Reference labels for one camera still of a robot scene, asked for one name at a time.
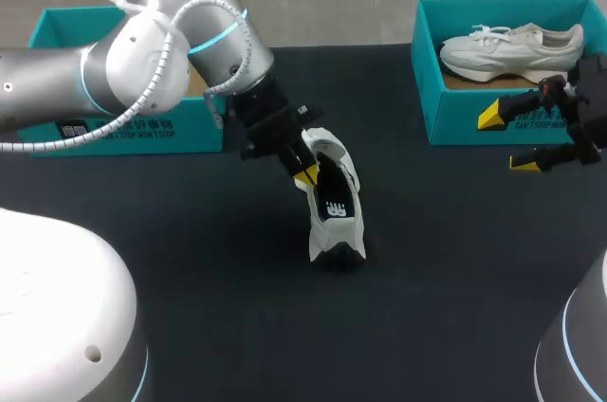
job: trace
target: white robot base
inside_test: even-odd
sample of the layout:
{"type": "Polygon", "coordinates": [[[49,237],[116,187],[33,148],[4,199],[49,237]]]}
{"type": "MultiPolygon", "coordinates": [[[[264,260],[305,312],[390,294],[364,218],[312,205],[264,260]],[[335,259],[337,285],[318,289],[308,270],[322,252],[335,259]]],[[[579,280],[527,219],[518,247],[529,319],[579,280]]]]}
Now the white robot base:
{"type": "Polygon", "coordinates": [[[607,400],[607,253],[590,269],[536,352],[539,402],[607,400]]]}
{"type": "Polygon", "coordinates": [[[137,295],[84,228],[0,209],[0,400],[149,402],[137,295]]]}

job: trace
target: shoe sole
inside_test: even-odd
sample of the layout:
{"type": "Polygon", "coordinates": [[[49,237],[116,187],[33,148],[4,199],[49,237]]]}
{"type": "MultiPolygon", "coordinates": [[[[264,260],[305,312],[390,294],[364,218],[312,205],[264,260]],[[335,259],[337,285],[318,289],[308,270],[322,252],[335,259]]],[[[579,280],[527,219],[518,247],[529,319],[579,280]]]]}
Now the shoe sole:
{"type": "Polygon", "coordinates": [[[561,75],[567,81],[567,72],[557,72],[553,70],[496,70],[493,72],[479,72],[478,70],[469,70],[467,68],[456,67],[442,61],[442,64],[451,72],[459,77],[463,77],[466,80],[472,80],[474,82],[490,82],[491,80],[500,77],[502,75],[517,75],[519,77],[527,78],[529,81],[535,84],[539,83],[545,78],[554,77],[555,75],[561,75]]]}

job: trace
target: teal shoe box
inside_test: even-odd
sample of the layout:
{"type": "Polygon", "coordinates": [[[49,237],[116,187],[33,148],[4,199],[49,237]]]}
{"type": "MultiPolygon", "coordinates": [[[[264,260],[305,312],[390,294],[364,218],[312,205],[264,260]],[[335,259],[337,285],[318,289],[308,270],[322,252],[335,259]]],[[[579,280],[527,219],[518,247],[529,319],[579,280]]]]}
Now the teal shoe box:
{"type": "MultiPolygon", "coordinates": [[[[31,39],[31,48],[85,46],[105,37],[125,17],[116,7],[45,9],[31,39]]],[[[222,149],[223,132],[217,129],[202,97],[206,84],[191,68],[187,97],[170,113],[137,115],[107,137],[73,149],[34,156],[128,155],[216,153],[222,149]]],[[[219,112],[222,98],[213,98],[219,112]]],[[[54,141],[95,130],[112,118],[70,119],[19,131],[25,143],[54,141]]]]}
{"type": "Polygon", "coordinates": [[[519,27],[535,23],[550,30],[584,28],[584,56],[607,52],[607,21],[594,0],[420,0],[412,59],[430,144],[559,144],[569,142],[558,110],[520,116],[503,132],[480,132],[478,117],[503,95],[528,89],[450,90],[436,50],[472,26],[519,27]]]}

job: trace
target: robotic arm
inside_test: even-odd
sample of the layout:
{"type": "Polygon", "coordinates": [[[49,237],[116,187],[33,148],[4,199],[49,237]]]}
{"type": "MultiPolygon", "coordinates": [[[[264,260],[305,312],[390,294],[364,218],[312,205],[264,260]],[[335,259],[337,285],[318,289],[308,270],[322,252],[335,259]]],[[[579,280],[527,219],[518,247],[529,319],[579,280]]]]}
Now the robotic arm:
{"type": "Polygon", "coordinates": [[[322,112],[289,104],[271,74],[272,53],[238,0],[115,2],[129,16],[91,46],[0,50],[0,132],[58,119],[118,117],[85,136],[3,143],[3,151],[64,149],[118,130],[136,113],[165,113],[183,98],[192,64],[211,86],[209,106],[213,94],[234,98],[248,131],[243,158],[277,155],[291,176],[316,183],[316,159],[301,133],[322,112]]]}
{"type": "Polygon", "coordinates": [[[512,170],[547,172],[576,159],[582,165],[601,161],[601,149],[607,147],[607,56],[600,53],[580,60],[573,77],[575,86],[556,76],[542,80],[538,91],[501,97],[479,117],[479,130],[502,131],[519,115],[559,109],[572,143],[514,155],[512,170]]]}

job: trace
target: shoe heel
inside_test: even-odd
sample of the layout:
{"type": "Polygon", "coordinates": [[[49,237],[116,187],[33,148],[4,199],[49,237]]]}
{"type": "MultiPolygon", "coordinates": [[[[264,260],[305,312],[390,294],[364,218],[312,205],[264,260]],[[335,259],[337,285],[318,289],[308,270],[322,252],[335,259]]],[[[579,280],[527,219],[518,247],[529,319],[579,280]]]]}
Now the shoe heel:
{"type": "Polygon", "coordinates": [[[561,75],[567,81],[567,72],[555,72],[551,70],[526,70],[521,74],[522,77],[527,78],[535,84],[539,83],[545,78],[554,77],[556,75],[561,75]]]}

